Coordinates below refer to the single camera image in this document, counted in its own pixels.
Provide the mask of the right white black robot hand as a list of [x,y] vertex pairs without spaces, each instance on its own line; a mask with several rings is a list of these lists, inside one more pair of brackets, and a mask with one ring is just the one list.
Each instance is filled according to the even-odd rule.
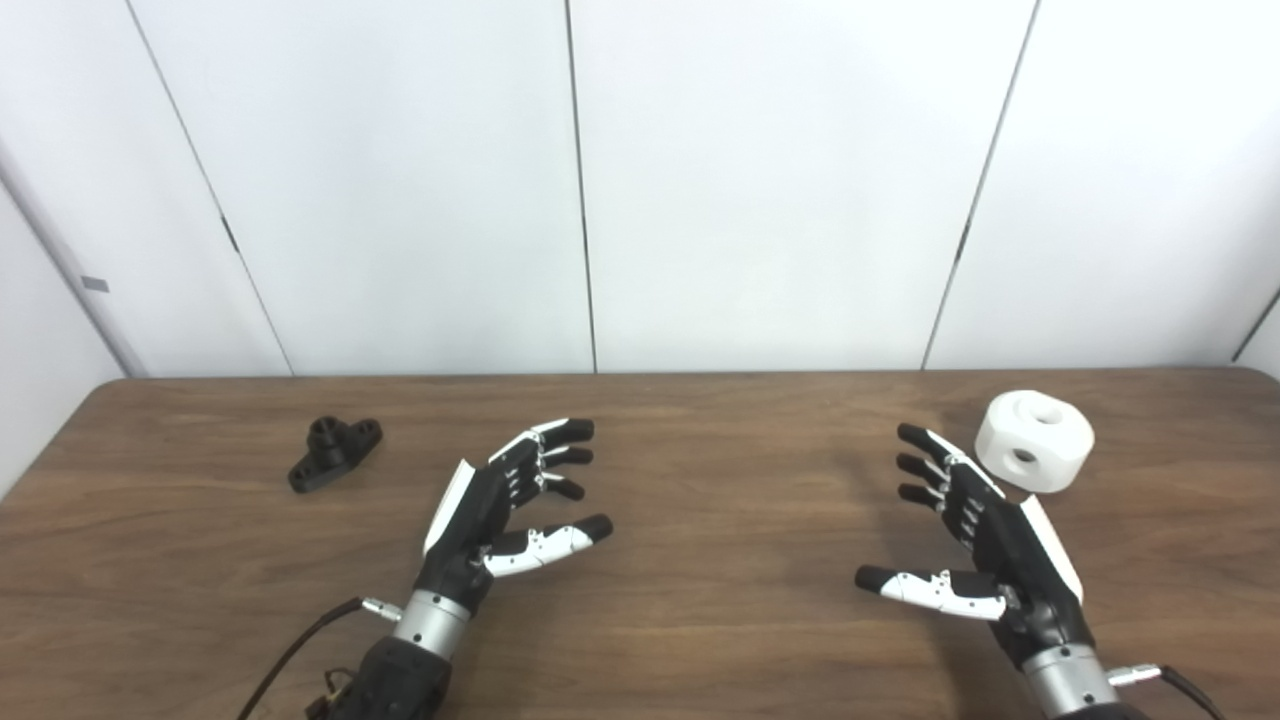
[[901,423],[900,470],[916,478],[899,497],[929,509],[968,552],[970,571],[920,571],[863,565],[863,591],[956,618],[989,624],[1000,648],[1020,667],[1068,644],[1093,648],[1083,587],[1056,532],[1030,498],[1011,501],[978,461],[924,427]]

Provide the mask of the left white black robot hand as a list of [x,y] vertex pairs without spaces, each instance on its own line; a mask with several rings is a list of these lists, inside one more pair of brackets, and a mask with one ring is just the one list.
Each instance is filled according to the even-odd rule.
[[552,493],[581,501],[584,488],[554,470],[588,465],[595,434],[590,419],[563,418],[518,433],[480,468],[461,461],[436,507],[422,547],[413,591],[477,612],[495,579],[538,570],[607,539],[605,514],[526,530],[508,528],[511,514]]

